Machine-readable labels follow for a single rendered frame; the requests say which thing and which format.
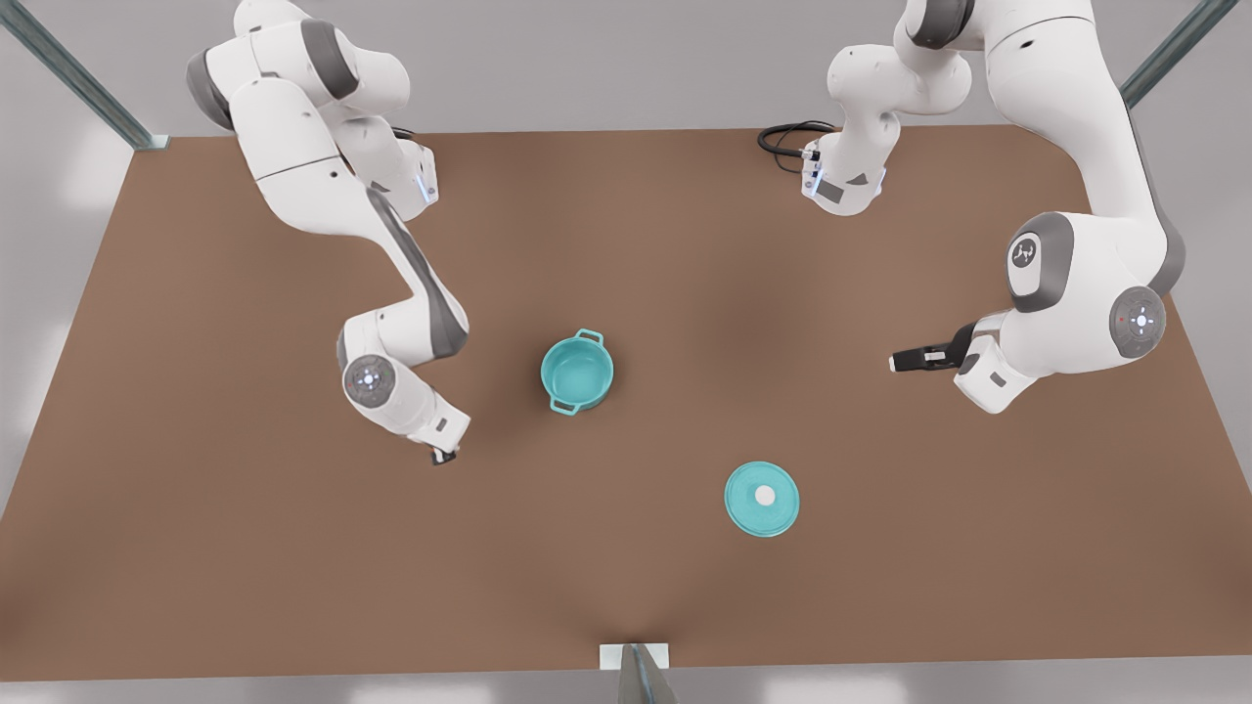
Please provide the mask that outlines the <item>teal pot lid white knob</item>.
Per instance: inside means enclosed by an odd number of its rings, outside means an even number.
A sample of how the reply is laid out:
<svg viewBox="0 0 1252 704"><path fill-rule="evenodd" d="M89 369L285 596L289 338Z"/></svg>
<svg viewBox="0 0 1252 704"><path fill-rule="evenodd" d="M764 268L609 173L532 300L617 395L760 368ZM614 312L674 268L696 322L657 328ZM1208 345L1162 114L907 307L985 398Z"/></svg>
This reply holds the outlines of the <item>teal pot lid white knob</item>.
<svg viewBox="0 0 1252 704"><path fill-rule="evenodd" d="M785 468L751 461L734 468L724 490L724 507L739 530L754 537L777 537L799 516L799 487Z"/></svg>

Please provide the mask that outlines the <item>silver frame post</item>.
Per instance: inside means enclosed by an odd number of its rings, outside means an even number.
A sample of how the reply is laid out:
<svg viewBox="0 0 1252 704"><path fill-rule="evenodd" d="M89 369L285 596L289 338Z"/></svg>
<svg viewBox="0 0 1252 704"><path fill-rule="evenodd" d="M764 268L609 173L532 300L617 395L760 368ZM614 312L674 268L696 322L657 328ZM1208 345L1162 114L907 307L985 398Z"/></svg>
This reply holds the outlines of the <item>silver frame post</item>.
<svg viewBox="0 0 1252 704"><path fill-rule="evenodd" d="M1239 4L1239 0L1199 0L1141 66L1121 85L1127 110L1139 105L1186 54L1207 36Z"/></svg>
<svg viewBox="0 0 1252 704"><path fill-rule="evenodd" d="M0 0L0 25L59 76L134 152L164 152L169 147L169 135L149 132L20 0Z"/></svg>
<svg viewBox="0 0 1252 704"><path fill-rule="evenodd" d="M617 670L616 704L679 704L665 671L670 646L657 644L601 644L600 669Z"/></svg>

